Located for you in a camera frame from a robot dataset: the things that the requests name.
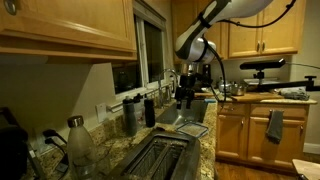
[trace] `appliance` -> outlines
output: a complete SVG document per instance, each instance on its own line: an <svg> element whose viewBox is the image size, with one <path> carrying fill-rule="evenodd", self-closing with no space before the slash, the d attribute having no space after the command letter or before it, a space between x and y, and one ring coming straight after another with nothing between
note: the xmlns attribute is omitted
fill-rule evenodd
<svg viewBox="0 0 320 180"><path fill-rule="evenodd" d="M29 159L37 179L45 179L44 172L23 130L9 108L0 108L0 174L10 179L21 179L27 171Z"/></svg>

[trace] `wooden floor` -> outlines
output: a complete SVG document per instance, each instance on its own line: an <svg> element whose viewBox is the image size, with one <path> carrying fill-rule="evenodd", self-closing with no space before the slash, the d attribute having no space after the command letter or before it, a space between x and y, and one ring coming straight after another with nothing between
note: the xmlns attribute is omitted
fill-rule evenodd
<svg viewBox="0 0 320 180"><path fill-rule="evenodd" d="M304 160L320 163L320 155L305 154ZM219 180L296 180L296 176L247 166L215 162Z"/></svg>

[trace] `pot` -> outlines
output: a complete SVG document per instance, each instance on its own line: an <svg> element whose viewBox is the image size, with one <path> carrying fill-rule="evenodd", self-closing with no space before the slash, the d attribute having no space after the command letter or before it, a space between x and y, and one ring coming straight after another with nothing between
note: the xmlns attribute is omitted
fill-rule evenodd
<svg viewBox="0 0 320 180"><path fill-rule="evenodd" d="M243 96L247 91L247 86L241 84L230 85L230 92L233 96Z"/></svg>

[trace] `dish towel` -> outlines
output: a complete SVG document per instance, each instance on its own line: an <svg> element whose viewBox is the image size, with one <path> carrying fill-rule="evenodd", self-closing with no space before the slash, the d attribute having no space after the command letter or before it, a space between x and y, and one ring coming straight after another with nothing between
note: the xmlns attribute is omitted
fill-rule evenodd
<svg viewBox="0 0 320 180"><path fill-rule="evenodd" d="M282 138L283 111L271 110L266 136L269 141L279 144Z"/></svg>

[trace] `bottle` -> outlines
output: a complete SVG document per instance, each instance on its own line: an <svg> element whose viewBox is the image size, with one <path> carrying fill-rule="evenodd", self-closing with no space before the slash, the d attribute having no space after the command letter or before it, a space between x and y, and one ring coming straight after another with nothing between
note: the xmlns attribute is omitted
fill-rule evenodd
<svg viewBox="0 0 320 180"><path fill-rule="evenodd" d="M134 114L137 120L137 129L143 128L145 124L145 118L144 118L145 111L144 111L143 102L141 101L142 98L143 97L140 95L140 93L138 93L137 96L133 98Z"/></svg>
<svg viewBox="0 0 320 180"><path fill-rule="evenodd" d="M68 126L70 132L67 153L72 179L96 179L96 147L90 134L83 127L83 117L70 117Z"/></svg>
<svg viewBox="0 0 320 180"><path fill-rule="evenodd" d="M155 121L155 113L153 108L153 100L152 99L146 99L144 100L144 107L146 110L146 126L147 127L153 127L156 123Z"/></svg>
<svg viewBox="0 0 320 180"><path fill-rule="evenodd" d="M133 100L128 96L122 101L124 122L128 136L134 136L137 133L137 120L134 114Z"/></svg>

